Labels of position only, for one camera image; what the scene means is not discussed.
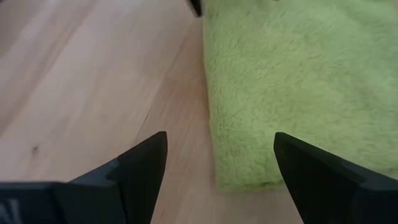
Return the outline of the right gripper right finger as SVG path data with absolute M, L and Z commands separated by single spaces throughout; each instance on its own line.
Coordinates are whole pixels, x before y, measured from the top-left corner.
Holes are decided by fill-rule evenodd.
M 398 180 L 282 132 L 274 153 L 304 224 L 398 224 Z

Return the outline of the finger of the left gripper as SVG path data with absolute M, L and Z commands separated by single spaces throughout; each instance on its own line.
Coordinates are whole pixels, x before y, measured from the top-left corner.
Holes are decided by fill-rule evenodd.
M 188 3 L 196 17 L 201 17 L 203 15 L 201 0 L 188 0 Z

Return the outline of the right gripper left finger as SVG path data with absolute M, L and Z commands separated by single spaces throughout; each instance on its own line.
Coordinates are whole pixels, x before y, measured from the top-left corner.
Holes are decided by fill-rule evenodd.
M 159 131 L 69 182 L 0 182 L 0 224 L 150 224 L 167 152 Z

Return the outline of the green microfiber towel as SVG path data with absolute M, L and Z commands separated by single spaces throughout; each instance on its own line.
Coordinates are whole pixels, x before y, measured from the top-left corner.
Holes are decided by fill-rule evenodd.
M 285 132 L 398 177 L 398 0 L 205 0 L 216 183 L 278 187 Z

